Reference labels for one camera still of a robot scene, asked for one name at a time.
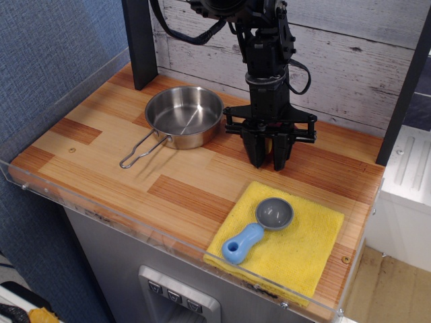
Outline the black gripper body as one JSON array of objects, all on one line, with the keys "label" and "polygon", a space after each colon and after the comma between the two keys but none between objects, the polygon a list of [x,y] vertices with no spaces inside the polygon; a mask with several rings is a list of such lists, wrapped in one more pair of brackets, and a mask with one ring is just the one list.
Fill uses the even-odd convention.
[{"label": "black gripper body", "polygon": [[288,143],[316,141],[317,117],[291,105],[286,82],[252,83],[250,99],[248,105],[224,109],[227,133],[241,137],[250,133],[259,138],[286,138]]}]

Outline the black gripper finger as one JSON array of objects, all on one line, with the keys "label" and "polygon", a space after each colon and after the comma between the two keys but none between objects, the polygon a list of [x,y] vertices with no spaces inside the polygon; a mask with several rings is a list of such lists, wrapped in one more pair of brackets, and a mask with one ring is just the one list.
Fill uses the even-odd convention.
[{"label": "black gripper finger", "polygon": [[266,158],[265,136],[257,131],[243,128],[240,136],[246,149],[248,159],[256,168],[260,168]]},{"label": "black gripper finger", "polygon": [[285,168],[286,161],[290,158],[295,136],[293,133],[278,133],[273,138],[273,165],[275,171]]}]

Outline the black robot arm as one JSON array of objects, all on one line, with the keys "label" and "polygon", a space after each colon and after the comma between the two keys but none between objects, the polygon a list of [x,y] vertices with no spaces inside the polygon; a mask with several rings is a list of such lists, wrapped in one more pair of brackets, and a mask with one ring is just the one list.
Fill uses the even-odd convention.
[{"label": "black robot arm", "polygon": [[236,35],[247,66],[250,103],[227,107],[226,132],[240,135],[252,165],[260,168],[271,141],[273,167],[284,169],[295,142],[314,143],[317,117],[293,107],[289,66],[295,37],[290,32],[285,1],[190,1],[203,17],[224,20]]}]

